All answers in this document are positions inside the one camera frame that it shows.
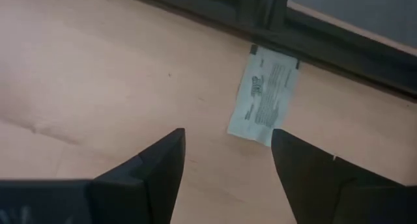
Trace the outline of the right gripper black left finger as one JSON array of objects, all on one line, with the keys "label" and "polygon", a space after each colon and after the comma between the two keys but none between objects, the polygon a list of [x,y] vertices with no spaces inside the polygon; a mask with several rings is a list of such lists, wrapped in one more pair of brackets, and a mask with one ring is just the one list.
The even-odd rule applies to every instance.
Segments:
[{"label": "right gripper black left finger", "polygon": [[184,171],[186,134],[177,128],[96,177],[87,193],[92,222],[170,223]]}]

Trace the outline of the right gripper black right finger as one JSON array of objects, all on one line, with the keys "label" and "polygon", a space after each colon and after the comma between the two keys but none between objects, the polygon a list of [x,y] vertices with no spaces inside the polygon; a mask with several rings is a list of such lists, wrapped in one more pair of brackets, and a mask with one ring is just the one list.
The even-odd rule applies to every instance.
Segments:
[{"label": "right gripper black right finger", "polygon": [[297,223],[405,223],[406,187],[275,129],[271,150]]}]

